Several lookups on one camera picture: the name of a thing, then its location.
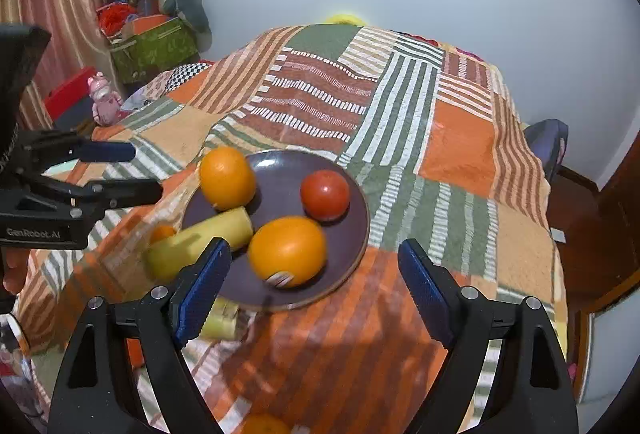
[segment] pink doll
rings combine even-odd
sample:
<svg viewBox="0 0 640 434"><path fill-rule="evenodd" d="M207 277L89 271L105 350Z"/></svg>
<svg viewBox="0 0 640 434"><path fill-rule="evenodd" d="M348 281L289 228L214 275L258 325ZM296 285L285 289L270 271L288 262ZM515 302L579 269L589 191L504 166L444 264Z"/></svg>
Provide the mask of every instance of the pink doll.
<svg viewBox="0 0 640 434"><path fill-rule="evenodd" d="M122 97L101 72L87 80L89 96L94 100L94 120L98 125L108 127L117 123L118 113L122 106Z"/></svg>

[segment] wooden floor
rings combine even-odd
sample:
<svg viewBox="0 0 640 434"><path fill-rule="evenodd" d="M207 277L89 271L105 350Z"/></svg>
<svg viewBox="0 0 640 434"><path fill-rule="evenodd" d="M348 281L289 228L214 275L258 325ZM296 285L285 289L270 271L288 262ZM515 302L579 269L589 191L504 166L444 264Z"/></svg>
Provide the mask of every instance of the wooden floor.
<svg viewBox="0 0 640 434"><path fill-rule="evenodd" d="M549 226L564 231L558 244L569 308L569 360L573 359L574 319L580 307L594 302L638 269L622 218L598 208L596 195L560 175L551 184Z"/></svg>

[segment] plate rim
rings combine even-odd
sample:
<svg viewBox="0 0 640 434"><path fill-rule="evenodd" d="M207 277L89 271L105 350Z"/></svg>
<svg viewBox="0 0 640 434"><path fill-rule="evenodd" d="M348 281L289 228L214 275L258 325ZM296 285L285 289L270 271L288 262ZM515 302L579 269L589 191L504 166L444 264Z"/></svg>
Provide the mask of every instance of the plate rim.
<svg viewBox="0 0 640 434"><path fill-rule="evenodd" d="M240 308L246 309L247 311L258 311L258 312L266 311L266 312L269 312L269 313L277 313L277 312L280 312L280 311L291 311L292 309L300 309L300 308L303 308L305 306L311 305L311 304L313 304L315 302L318 302L319 300L322 300L323 298L331 295L331 293L333 293L335 290L337 290L340 286L342 286L347 281L347 279L353 274L353 272L356 270L356 268L360 265L360 262L362 261L362 258L364 257L364 254L367 251L367 248L369 247L369 234L371 232L371 214L369 212L369 204L367 202L367 198L365 197L365 194L362 191L362 187L358 184L358 182L353 178L353 176L351 176L350 173L347 172L347 170L345 168L342 168L342 166L338 165L338 163L332 162L330 159L322 156L322 154L316 154L316 153L314 153L312 151L307 151L307 150L282 148L282 149L260 150L260 151L257 151L257 152L253 152L251 154L245 154L244 157L246 157L246 158L254 157L254 156L259 156L259 155L262 155L262 154L267 154L267 153L270 153L270 152L278 152L278 153L294 152L294 153L299 153L299 154L308 154L308 155L311 155L311 156L321 157L322 159L325 159L325 160L329 161L332 165L335 165L336 167L340 168L340 170L342 172L344 172L344 174L346 176L348 176L348 178L351 179L351 181L353 181L353 184L356 185L356 187L358 188L358 191L360 192L360 197L364 201L364 208L365 208L365 211L366 211L366 214L367 214L367 232L366 232L365 240L362 241L362 245L360 246L360 251L356 255L353 263L351 263L349 268L344 272L344 274L335 283L331 284L331 286L329 286L323 292L318 293L318 295L314 295L313 297L308 297L308 298L306 298L304 300L301 300L299 302L292 303L292 304L267 305L267 306L254 306L252 304L244 304L244 303L236 302L235 300L230 299L228 297L222 297L222 298L225 298L225 299L229 300L230 302L233 302L233 303L237 304ZM189 196L189 200L188 200L186 206L184 207L184 213L182 214L182 218L180 220L180 230L184 229L184 216L187 213L187 208L189 207L189 205L191 204L191 200L194 198L195 194L199 190L200 190L200 184L198 184L196 189Z"/></svg>

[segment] patchwork blanket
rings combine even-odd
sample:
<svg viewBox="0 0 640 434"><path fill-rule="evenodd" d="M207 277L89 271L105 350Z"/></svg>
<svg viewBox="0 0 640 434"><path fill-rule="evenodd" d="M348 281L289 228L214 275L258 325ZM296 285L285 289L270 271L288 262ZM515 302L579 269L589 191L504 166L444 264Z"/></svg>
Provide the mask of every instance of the patchwork blanket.
<svg viewBox="0 0 640 434"><path fill-rule="evenodd" d="M84 251L31 255L18 316L45 400L86 302L96 294L136 298L152 287L140 260L146 236L158 221L180 226L198 161L220 144L327 157L362 186L371 217L364 258L332 295L255 316L242 342L197 339L185 348L225 432L249 410L297 432L404 430L446 355L398 271L396 251L407 237L488 298L539 297L564 344L561 266L545 218L549 186L495 66L392 31L297 26L264 33L215 65L162 73L145 96L144 108L94 135L133 143L135 159L79 164L69 179L152 176L164 183L162 200L107 211ZM499 349L492 340L465 426L481 417ZM150 423L166 429L144 370L138 387Z"/></svg>

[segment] black and white checkered cloth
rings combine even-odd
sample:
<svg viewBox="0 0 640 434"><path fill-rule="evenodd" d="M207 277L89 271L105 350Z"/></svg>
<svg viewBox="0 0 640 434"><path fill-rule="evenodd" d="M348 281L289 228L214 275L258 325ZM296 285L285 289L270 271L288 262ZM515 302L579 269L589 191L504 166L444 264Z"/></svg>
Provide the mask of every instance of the black and white checkered cloth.
<svg viewBox="0 0 640 434"><path fill-rule="evenodd" d="M169 78L169 81L166 83L166 87L164 88L164 93L171 92L172 90L177 89L183 83L191 80L196 74L202 72L206 68L211 67L211 64L187 64L187 65L179 65L174 69L174 73Z"/></svg>

